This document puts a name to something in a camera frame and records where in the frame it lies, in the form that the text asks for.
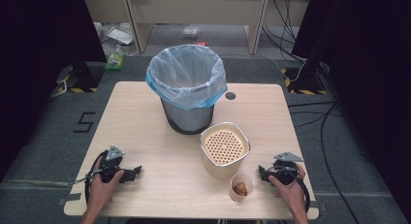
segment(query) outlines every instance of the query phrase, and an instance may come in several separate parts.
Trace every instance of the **human hand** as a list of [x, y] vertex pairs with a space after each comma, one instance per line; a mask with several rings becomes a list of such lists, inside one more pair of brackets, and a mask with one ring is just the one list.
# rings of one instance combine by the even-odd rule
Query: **human hand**
[[[96, 163], [95, 170], [100, 168], [102, 157]], [[110, 182], [104, 183], [100, 174], [93, 176], [90, 186], [90, 195], [88, 197], [87, 210], [82, 216], [81, 223], [94, 223], [101, 210], [111, 201], [112, 192], [124, 175], [124, 170], [118, 171]]]
[[[299, 170], [299, 176], [304, 180], [304, 169], [299, 164], [296, 164], [296, 166]], [[290, 212], [293, 214], [295, 222], [299, 224], [308, 223], [305, 213], [304, 192], [301, 186], [295, 180], [289, 185], [284, 185], [274, 176], [269, 176], [269, 181], [278, 189], [278, 192], [274, 193], [274, 197], [282, 198]]]

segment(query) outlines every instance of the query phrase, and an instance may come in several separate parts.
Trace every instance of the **trash can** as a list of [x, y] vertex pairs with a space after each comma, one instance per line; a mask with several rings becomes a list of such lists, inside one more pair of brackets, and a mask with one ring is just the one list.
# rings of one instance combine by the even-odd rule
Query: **trash can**
[[208, 47], [166, 48], [148, 65], [145, 81], [161, 99], [176, 132], [202, 133], [211, 123], [215, 102], [227, 91], [221, 58]]

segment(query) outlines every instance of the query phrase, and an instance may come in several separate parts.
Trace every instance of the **robotic hand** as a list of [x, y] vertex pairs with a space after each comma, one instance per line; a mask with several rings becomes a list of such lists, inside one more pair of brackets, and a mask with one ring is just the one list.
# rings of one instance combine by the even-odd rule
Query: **robotic hand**
[[310, 206], [308, 190], [302, 179], [298, 177], [299, 170], [296, 166], [296, 162], [303, 162], [304, 160], [290, 152], [275, 155], [274, 158], [276, 159], [275, 162], [272, 164], [272, 167], [268, 168], [267, 170], [260, 165], [258, 166], [261, 180], [270, 183], [271, 186], [274, 185], [269, 181], [269, 176], [275, 176], [284, 185], [289, 185], [294, 180], [296, 180], [304, 192], [305, 211], [308, 211]]

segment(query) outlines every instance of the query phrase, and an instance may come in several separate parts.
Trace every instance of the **black cable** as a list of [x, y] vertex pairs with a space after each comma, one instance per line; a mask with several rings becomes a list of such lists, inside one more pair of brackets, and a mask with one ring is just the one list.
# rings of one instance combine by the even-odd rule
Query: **black cable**
[[323, 122], [321, 123], [321, 148], [323, 151], [323, 156], [324, 156], [324, 161], [326, 163], [326, 167], [327, 167], [327, 171], [329, 172], [330, 178], [332, 179], [332, 183], [334, 184], [336, 190], [338, 191], [338, 194], [340, 195], [340, 197], [342, 198], [343, 202], [345, 203], [345, 206], [348, 208], [348, 210], [350, 211], [351, 215], [354, 218], [355, 223], [359, 224], [360, 222], [358, 221], [355, 213], [353, 212], [353, 210], [351, 209], [350, 205], [348, 204], [347, 200], [345, 199], [345, 197], [342, 195], [341, 190], [338, 187], [338, 184], [336, 183], [333, 175], [332, 175], [332, 171], [330, 169], [330, 165], [329, 165], [329, 161], [327, 160], [327, 155], [326, 155], [326, 151], [325, 151], [325, 146], [324, 146], [324, 124], [326, 123], [327, 117], [329, 116], [329, 113], [332, 111], [332, 109], [336, 106], [336, 102], [330, 107], [330, 109], [327, 111], [326, 116], [323, 119]]
[[299, 107], [299, 106], [311, 106], [311, 105], [326, 105], [326, 104], [332, 104], [335, 101], [326, 101], [326, 102], [316, 102], [316, 103], [306, 103], [306, 104], [296, 104], [296, 105], [289, 105], [288, 108], [291, 107]]
[[286, 10], [287, 10], [287, 17], [285, 18], [285, 21], [288, 22], [288, 24], [290, 25], [291, 35], [293, 35], [292, 37], [295, 41], [296, 36], [294, 35], [293, 25], [291, 24], [291, 18], [290, 18], [291, 1], [290, 0], [285, 0], [285, 5], [286, 5]]
[[263, 27], [263, 32], [266, 34], [266, 36], [269, 38], [269, 40], [278, 48], [280, 48], [280, 50], [283, 50], [285, 53], [287, 53], [287, 55], [289, 55], [290, 57], [296, 59], [299, 62], [303, 62], [301, 59], [297, 58], [296, 56], [294, 56], [293, 54], [291, 54], [290, 52], [288, 52], [286, 49], [284, 49], [282, 46], [280, 46], [275, 40], [272, 39], [272, 37], [269, 36], [269, 34], [267, 33], [266, 29]]
[[107, 155], [109, 151], [105, 150], [97, 156], [97, 158], [94, 160], [93, 165], [91, 166], [90, 172], [85, 176], [85, 182], [84, 182], [84, 194], [85, 194], [85, 202], [88, 203], [88, 197], [90, 196], [90, 184], [91, 184], [91, 178], [93, 178], [93, 172], [94, 172], [94, 167], [96, 167], [97, 161], [99, 160], [100, 157]]
[[315, 120], [308, 121], [308, 122], [305, 122], [305, 123], [300, 124], [300, 125], [296, 125], [296, 126], [294, 126], [294, 128], [299, 128], [299, 127], [302, 127], [302, 126], [304, 126], [304, 125], [312, 124], [312, 123], [314, 123], [314, 122], [316, 122], [316, 121], [319, 121], [319, 120], [321, 119], [321, 117], [323, 117], [323, 116], [325, 116], [325, 114], [320, 115], [320, 117], [318, 117], [318, 118], [315, 119]]
[[[326, 112], [312, 112], [312, 111], [290, 112], [290, 114], [300, 114], [300, 113], [326, 114]], [[329, 115], [344, 116], [343, 114], [331, 114], [331, 113], [329, 113]]]
[[295, 40], [295, 38], [293, 37], [293, 34], [292, 34], [292, 31], [293, 31], [293, 30], [291, 30], [291, 29], [288, 28], [288, 24], [287, 24], [287, 22], [284, 20], [284, 17], [283, 17], [283, 15], [281, 14], [281, 11], [280, 11], [280, 9], [278, 8], [277, 2], [276, 2], [275, 0], [274, 0], [274, 5], [275, 5], [275, 8], [277, 9], [278, 13], [280, 14], [281, 19], [283, 20], [284, 28], [285, 28], [286, 30], [288, 30], [288, 31], [286, 31], [286, 32], [288, 33], [288, 35], [290, 35], [290, 37], [292, 37], [292, 38]]
[[[274, 33], [272, 33], [270, 30], [269, 30], [269, 28], [266, 26], [266, 29], [267, 29], [267, 31], [273, 36], [273, 37], [275, 37], [275, 38], [278, 38], [278, 39], [282, 39], [281, 37], [278, 37], [277, 35], [275, 35]], [[288, 43], [290, 43], [290, 44], [295, 44], [294, 42], [291, 42], [291, 41], [288, 41], [288, 40], [286, 40], [286, 39], [282, 39], [284, 42], [288, 42]]]

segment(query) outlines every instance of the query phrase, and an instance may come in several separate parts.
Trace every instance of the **wire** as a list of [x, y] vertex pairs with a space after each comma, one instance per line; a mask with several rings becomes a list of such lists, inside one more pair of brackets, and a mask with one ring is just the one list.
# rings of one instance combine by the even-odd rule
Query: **wire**
[[[299, 114], [299, 113], [326, 114], [325, 112], [311, 112], [311, 111], [290, 112], [290, 114]], [[331, 114], [331, 113], [329, 113], [329, 115], [333, 115], [333, 116], [344, 116], [344, 115], [342, 115], [342, 114]]]
[[279, 9], [278, 6], [277, 6], [276, 0], [274, 0], [274, 5], [275, 5], [275, 8], [277, 9], [278, 13], [280, 14], [281, 19], [283, 20], [283, 23], [284, 23], [284, 31], [286, 31], [286, 32], [288, 33], [288, 35], [290, 35], [290, 37], [292, 37], [292, 38], [295, 40], [296, 38], [294, 37], [293, 30], [288, 27], [287, 21], [284, 20], [284, 17], [283, 17], [283, 15], [281, 14], [281, 11], [280, 11], [280, 9]]
[[266, 26], [266, 29], [267, 29], [267, 31], [268, 31], [273, 37], [278, 38], [278, 39], [280, 39], [280, 40], [282, 39], [284, 42], [288, 42], [288, 43], [290, 43], [290, 44], [295, 44], [294, 42], [291, 42], [291, 41], [288, 41], [288, 40], [283, 39], [283, 38], [281, 38], [281, 37], [278, 37], [277, 35], [275, 35], [274, 33], [272, 33], [267, 26]]
[[327, 117], [329, 116], [329, 113], [332, 111], [332, 109], [336, 106], [336, 102], [330, 107], [330, 109], [327, 111], [326, 116], [323, 119], [323, 122], [321, 123], [321, 148], [323, 151], [323, 156], [324, 156], [324, 161], [326, 163], [326, 167], [327, 167], [327, 171], [329, 172], [330, 178], [332, 179], [332, 183], [334, 184], [336, 190], [338, 191], [338, 194], [340, 195], [340, 197], [342, 198], [343, 202], [345, 203], [345, 206], [348, 208], [348, 210], [350, 211], [351, 215], [354, 218], [355, 223], [359, 224], [360, 222], [358, 221], [355, 213], [353, 212], [353, 210], [351, 209], [350, 205], [348, 204], [347, 200], [345, 199], [345, 197], [342, 195], [341, 190], [339, 189], [338, 184], [335, 181], [335, 178], [332, 175], [332, 171], [330, 169], [330, 165], [329, 165], [329, 161], [327, 159], [327, 155], [326, 155], [326, 150], [325, 150], [325, 146], [324, 146], [324, 124], [326, 123]]
[[272, 37], [269, 36], [269, 34], [267, 33], [266, 29], [263, 27], [263, 32], [266, 34], [266, 36], [269, 38], [269, 40], [278, 48], [280, 48], [280, 50], [283, 50], [285, 53], [287, 53], [287, 55], [289, 55], [290, 57], [296, 59], [299, 62], [304, 62], [301, 59], [297, 58], [296, 56], [294, 56], [293, 54], [291, 54], [289, 51], [287, 51], [286, 49], [284, 49], [281, 45], [279, 45], [275, 40], [272, 39]]
[[321, 119], [321, 117], [323, 117], [323, 116], [325, 116], [325, 114], [320, 115], [320, 117], [318, 117], [318, 118], [315, 119], [315, 120], [311, 120], [311, 121], [305, 122], [305, 123], [303, 123], [303, 124], [296, 125], [296, 126], [294, 126], [294, 128], [299, 128], [299, 127], [302, 127], [302, 126], [307, 125], [307, 124], [312, 124], [312, 123], [314, 123], [314, 122], [316, 122], [316, 121], [319, 121], [319, 120]]
[[316, 102], [316, 103], [306, 103], [306, 104], [296, 104], [296, 105], [289, 105], [288, 108], [291, 107], [300, 107], [300, 106], [312, 106], [312, 105], [326, 105], [326, 104], [333, 104], [335, 101], [325, 101], [325, 102]]

